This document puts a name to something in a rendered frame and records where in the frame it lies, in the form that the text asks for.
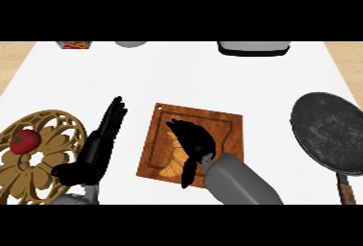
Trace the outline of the brown wooden cutting board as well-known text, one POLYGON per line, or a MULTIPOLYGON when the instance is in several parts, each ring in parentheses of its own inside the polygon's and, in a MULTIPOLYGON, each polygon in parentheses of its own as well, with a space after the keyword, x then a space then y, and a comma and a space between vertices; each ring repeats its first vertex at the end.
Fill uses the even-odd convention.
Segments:
POLYGON ((157 103, 135 175, 203 187, 200 159, 243 160, 241 116, 157 103))

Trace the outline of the golden ornate trivet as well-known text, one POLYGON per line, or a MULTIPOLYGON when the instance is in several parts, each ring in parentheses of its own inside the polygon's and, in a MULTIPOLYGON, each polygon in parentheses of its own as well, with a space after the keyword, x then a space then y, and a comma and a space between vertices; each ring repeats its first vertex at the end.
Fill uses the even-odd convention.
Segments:
POLYGON ((48 205, 64 194, 51 175, 53 167, 72 162, 87 140, 87 131, 78 118, 66 111, 36 111, 20 118, 0 133, 0 205, 13 197, 19 205, 48 205), (29 128, 41 137, 39 146, 26 154, 10 151, 17 131, 29 128))

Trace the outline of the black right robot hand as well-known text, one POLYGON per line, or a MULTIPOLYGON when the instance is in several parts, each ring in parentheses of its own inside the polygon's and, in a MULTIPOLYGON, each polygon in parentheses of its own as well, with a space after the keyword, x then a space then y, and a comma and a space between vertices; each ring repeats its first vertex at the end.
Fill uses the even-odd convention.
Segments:
POLYGON ((212 160, 215 157, 215 141, 206 129, 193 122, 171 119, 165 125, 188 156, 181 173, 181 187, 185 188, 194 181, 197 165, 202 164, 202 160, 212 160))

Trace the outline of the red and yellow box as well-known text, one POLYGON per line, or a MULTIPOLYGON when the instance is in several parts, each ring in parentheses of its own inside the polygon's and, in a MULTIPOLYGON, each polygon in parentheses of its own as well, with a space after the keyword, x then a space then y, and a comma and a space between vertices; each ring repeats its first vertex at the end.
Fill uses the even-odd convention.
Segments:
POLYGON ((89 49, 91 41, 56 41, 60 49, 89 49))

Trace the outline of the golden croissant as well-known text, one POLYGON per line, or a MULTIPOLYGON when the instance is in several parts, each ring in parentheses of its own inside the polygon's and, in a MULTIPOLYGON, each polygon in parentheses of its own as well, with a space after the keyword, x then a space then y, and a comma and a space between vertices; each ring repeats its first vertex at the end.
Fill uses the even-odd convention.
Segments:
POLYGON ((166 167, 160 170, 159 175, 171 178, 171 177, 181 175, 184 161, 187 160, 188 156, 184 152, 184 149, 181 147, 181 144, 177 140, 174 133, 168 132, 166 135, 171 138, 171 145, 172 145, 171 159, 169 159, 166 167))

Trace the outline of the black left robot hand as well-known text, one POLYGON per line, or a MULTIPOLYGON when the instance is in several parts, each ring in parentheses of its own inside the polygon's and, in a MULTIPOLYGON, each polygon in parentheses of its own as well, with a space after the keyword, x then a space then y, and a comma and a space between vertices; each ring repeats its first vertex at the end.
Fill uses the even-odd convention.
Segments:
POLYGON ((106 173, 113 143, 126 115, 125 103, 118 96, 103 114, 97 129, 89 133, 75 162, 59 164, 51 175, 61 185, 97 185, 106 173))

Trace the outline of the red tomato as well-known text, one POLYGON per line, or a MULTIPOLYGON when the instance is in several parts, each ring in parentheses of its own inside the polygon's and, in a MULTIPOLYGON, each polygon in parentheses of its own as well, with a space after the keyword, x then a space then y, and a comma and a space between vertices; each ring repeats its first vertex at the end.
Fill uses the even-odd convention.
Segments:
POLYGON ((14 133, 10 141, 10 151, 23 155, 36 149, 41 143, 41 136, 33 130, 20 130, 14 133))

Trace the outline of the dark grey frying pan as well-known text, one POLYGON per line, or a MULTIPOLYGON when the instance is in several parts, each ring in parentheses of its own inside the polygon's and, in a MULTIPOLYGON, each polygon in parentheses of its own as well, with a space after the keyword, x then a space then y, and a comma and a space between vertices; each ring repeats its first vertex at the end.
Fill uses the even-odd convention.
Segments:
POLYGON ((363 176, 363 111, 334 94, 306 93, 295 102, 290 126, 312 160, 336 173, 340 203, 354 205, 348 176, 363 176))

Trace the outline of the grey round object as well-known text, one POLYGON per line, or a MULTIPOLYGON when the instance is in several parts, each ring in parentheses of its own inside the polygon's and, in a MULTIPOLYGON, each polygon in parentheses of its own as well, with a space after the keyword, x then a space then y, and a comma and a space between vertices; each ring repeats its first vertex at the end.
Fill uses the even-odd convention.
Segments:
POLYGON ((147 41, 115 41, 115 43, 125 48, 134 48, 141 46, 147 41))

